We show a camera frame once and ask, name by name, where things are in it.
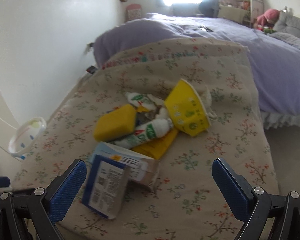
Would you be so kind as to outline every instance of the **metal screw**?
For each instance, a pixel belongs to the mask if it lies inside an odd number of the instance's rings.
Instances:
[[[1,194],[0,198],[1,198],[2,200],[5,200],[5,199],[8,198],[8,196],[9,196],[9,194],[5,192],[5,193],[2,193],[2,194]]]
[[[254,189],[254,192],[255,192],[256,194],[258,194],[258,195],[262,195],[262,194],[265,192],[265,190],[264,190],[263,188],[261,188],[261,187],[256,187],[256,188]]]
[[[34,191],[34,194],[36,196],[41,196],[43,193],[44,193],[44,188],[42,188],[42,187],[39,187]]]
[[[293,197],[293,198],[298,198],[298,197],[299,197],[299,193],[296,192],[296,191],[292,191],[292,192],[290,193],[290,195],[291,195],[291,197]]]

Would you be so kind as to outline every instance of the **yellow sponge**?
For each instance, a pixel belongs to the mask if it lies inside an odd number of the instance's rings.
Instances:
[[[125,105],[99,118],[93,137],[108,142],[134,132],[137,111]]]

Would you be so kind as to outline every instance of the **purple bedspread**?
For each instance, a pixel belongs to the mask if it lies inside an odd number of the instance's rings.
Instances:
[[[269,113],[300,115],[300,50],[261,31],[219,18],[183,18],[149,14],[149,20],[125,24],[97,38],[94,54],[99,65],[115,53],[178,37],[208,37],[239,42],[250,50],[260,109]],[[214,32],[200,29],[204,24]]]

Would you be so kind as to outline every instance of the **pink plush toy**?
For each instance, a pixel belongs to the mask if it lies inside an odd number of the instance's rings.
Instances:
[[[266,26],[266,25],[273,25],[279,19],[280,11],[276,9],[268,9],[265,11],[264,14],[261,14],[257,18],[258,25]]]

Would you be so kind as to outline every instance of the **floral pattern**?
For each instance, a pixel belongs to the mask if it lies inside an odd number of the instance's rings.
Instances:
[[[105,220],[81,204],[83,184],[60,225],[87,239],[233,240],[242,224],[213,181],[213,160],[223,157],[251,185],[278,192],[252,100],[258,95],[248,90],[253,80],[240,72],[244,67],[250,68],[244,47],[205,38],[165,40],[116,54],[54,116],[12,186],[47,187],[76,158],[89,172],[98,119],[126,104],[126,92],[166,98],[183,78],[199,94],[205,86],[211,92],[218,119],[208,131],[193,138],[180,132],[161,159],[156,190],[128,185],[116,219]]]

